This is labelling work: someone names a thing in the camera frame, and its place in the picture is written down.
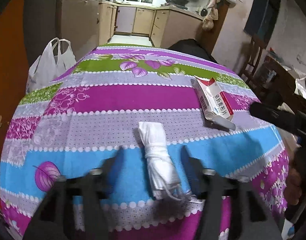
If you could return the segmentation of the operator hand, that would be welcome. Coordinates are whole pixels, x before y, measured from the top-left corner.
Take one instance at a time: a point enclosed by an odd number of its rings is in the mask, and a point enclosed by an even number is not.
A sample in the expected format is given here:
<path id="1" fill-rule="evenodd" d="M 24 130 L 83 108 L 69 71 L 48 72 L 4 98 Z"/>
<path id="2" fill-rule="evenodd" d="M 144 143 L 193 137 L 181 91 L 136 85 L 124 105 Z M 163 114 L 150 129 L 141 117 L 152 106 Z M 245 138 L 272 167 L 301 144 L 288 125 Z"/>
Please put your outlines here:
<path id="1" fill-rule="evenodd" d="M 284 198 L 289 205 L 296 206 L 299 203 L 303 195 L 302 184 L 304 180 L 306 180 L 306 150 L 304 147 L 299 147 L 289 163 L 286 188 L 284 189 Z"/>

